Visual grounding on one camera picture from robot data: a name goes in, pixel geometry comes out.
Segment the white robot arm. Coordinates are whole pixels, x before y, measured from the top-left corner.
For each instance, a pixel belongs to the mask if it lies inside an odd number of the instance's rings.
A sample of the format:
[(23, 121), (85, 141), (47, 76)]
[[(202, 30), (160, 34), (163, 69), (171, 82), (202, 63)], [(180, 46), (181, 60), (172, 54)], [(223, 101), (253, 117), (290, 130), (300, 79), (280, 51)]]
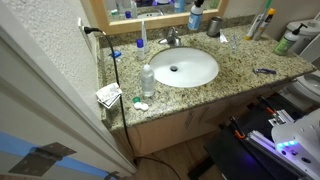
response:
[(281, 157), (312, 180), (320, 180), (320, 109), (294, 123), (274, 126), (271, 135)]

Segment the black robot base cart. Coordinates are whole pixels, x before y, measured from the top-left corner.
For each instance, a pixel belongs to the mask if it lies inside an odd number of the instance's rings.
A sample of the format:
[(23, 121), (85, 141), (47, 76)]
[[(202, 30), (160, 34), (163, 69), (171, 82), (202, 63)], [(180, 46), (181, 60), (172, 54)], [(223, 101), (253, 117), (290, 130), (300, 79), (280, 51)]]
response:
[(271, 135), (274, 126), (294, 123), (308, 114), (279, 94), (262, 97), (249, 113), (233, 118), (204, 145), (207, 158), (189, 171), (189, 178), (198, 180), (216, 165), (226, 180), (312, 180), (278, 154)]

